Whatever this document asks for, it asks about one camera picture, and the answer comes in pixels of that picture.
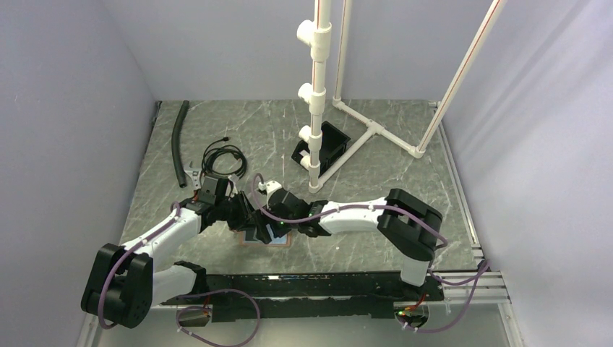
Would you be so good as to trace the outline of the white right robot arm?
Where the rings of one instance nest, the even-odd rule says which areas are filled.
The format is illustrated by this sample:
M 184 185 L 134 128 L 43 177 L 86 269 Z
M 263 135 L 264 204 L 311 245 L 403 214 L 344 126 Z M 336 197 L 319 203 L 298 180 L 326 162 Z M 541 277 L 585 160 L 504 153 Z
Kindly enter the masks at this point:
M 415 300 L 426 290 L 426 272 L 438 247 L 441 212 L 402 189 L 366 202 L 306 202 L 276 181 L 258 183 L 266 203 L 258 208 L 273 223 L 273 230 L 297 230 L 311 238 L 341 233 L 379 233 L 402 255 L 398 290 Z

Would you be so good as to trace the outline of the black card tray box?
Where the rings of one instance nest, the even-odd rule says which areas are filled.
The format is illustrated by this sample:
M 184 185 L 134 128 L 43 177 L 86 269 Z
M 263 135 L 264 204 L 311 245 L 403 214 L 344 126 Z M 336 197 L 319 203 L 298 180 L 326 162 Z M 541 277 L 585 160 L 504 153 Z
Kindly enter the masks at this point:
M 347 149 L 351 138 L 332 125 L 329 121 L 322 122 L 322 144 L 320 148 L 320 174 L 322 176 Z M 293 150 L 291 159 L 305 169 L 308 169 L 310 127 L 305 125 L 299 131 L 300 141 Z

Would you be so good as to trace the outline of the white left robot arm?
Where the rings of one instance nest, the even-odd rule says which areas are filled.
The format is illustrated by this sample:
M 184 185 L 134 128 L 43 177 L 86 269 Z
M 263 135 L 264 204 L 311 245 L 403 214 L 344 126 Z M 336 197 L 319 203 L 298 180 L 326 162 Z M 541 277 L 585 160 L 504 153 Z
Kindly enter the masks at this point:
M 157 266 L 179 246 L 217 222 L 231 231 L 254 232 L 257 240 L 271 242 L 271 229 L 232 180 L 209 176 L 193 197 L 174 202 L 170 214 L 155 227 L 122 245 L 107 243 L 94 259 L 80 302 L 83 312 L 98 317 L 109 329 L 134 328 L 151 307 L 183 297 L 191 304 L 207 295 L 204 267 L 177 261 L 166 270 Z

